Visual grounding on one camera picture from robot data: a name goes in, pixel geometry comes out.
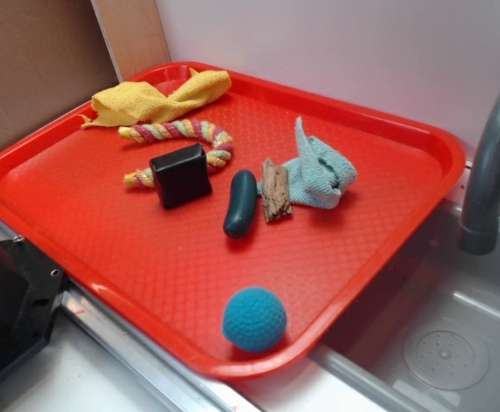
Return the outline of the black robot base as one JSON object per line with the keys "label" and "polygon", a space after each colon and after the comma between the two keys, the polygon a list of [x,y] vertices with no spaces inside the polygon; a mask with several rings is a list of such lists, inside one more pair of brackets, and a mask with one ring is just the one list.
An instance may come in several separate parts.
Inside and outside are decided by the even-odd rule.
{"label": "black robot base", "polygon": [[0,380],[50,341],[62,267],[28,240],[0,241]]}

